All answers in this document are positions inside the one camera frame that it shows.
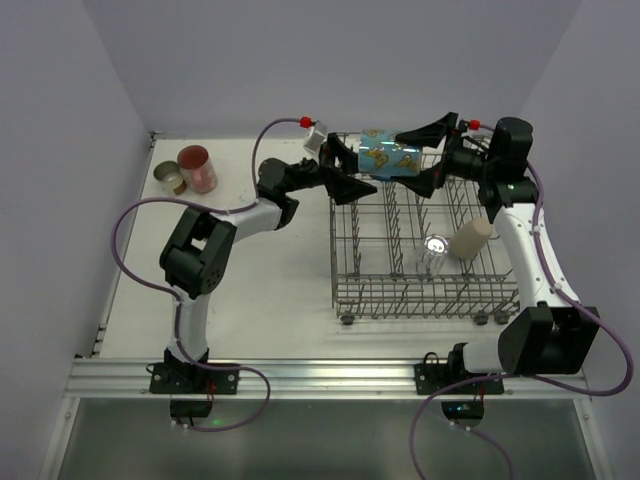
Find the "pink patterned mug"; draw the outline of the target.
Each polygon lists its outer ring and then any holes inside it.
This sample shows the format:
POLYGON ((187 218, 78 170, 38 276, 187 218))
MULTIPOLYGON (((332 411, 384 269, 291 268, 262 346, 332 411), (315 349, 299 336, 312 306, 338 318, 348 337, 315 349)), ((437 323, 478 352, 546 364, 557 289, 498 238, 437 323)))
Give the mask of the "pink patterned mug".
POLYGON ((195 193, 205 194, 217 186, 217 175, 209 152, 203 146, 190 145, 183 148, 178 153, 177 163, 187 186, 195 193))

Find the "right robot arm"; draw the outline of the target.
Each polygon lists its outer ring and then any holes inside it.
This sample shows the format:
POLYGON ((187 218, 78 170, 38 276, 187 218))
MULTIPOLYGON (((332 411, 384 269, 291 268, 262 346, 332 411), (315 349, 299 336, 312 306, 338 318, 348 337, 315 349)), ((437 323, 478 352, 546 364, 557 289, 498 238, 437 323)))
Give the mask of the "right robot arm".
POLYGON ((460 343, 447 360, 451 381, 485 374, 573 375, 599 330, 581 312, 542 224, 542 188, 526 174, 533 127, 503 117, 488 146, 472 148, 467 134, 481 128, 450 112, 424 127, 396 134, 411 147, 441 146, 433 167, 400 182, 430 197, 450 177, 477 183, 478 199, 506 249, 519 294, 519 312, 495 337, 460 343))

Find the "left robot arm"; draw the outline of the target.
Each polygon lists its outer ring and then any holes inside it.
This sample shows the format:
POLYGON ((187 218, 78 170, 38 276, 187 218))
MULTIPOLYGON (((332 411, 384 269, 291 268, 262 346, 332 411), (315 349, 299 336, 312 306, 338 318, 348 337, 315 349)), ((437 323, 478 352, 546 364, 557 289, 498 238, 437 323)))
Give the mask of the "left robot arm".
POLYGON ((234 244, 287 226, 299 206, 291 192, 322 186, 339 205, 374 194, 376 188, 356 179, 357 173, 358 154, 330 133, 321 141, 316 160, 254 162, 256 199, 251 205, 224 213, 203 207, 184 210, 160 255, 165 281, 176 296, 171 343, 163 359, 169 371, 183 382, 201 380, 209 353, 210 295, 224 276, 234 244))

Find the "cream and brown cup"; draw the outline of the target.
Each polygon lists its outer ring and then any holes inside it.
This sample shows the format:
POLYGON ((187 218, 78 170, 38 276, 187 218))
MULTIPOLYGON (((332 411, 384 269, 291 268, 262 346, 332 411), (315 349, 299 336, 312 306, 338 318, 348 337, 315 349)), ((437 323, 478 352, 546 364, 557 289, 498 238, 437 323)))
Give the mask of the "cream and brown cup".
POLYGON ((159 163, 153 170, 153 177, 169 196, 180 196, 187 190, 180 166, 175 161, 159 163))

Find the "blue butterfly mug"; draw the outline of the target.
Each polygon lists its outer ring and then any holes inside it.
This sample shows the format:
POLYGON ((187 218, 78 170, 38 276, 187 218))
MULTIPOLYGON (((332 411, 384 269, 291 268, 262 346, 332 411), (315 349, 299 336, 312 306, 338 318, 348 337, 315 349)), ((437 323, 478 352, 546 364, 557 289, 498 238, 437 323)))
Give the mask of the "blue butterfly mug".
POLYGON ((397 131, 365 129, 360 132, 358 172, 378 179, 415 177, 421 171, 422 149, 396 140, 397 131))

